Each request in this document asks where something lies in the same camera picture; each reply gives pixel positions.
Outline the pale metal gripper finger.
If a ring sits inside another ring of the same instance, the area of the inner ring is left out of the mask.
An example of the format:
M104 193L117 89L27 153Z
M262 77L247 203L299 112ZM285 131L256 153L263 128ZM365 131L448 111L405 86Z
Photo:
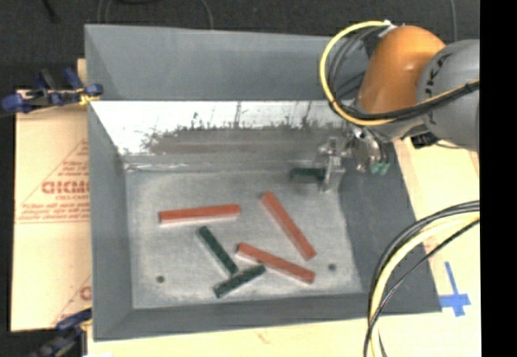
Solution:
M345 168L327 166L324 170L324 175L321 182L321 191L328 192L336 190L341 183L345 172Z
M343 156L339 139L336 136L328 137L317 147L317 157L325 166L341 166Z

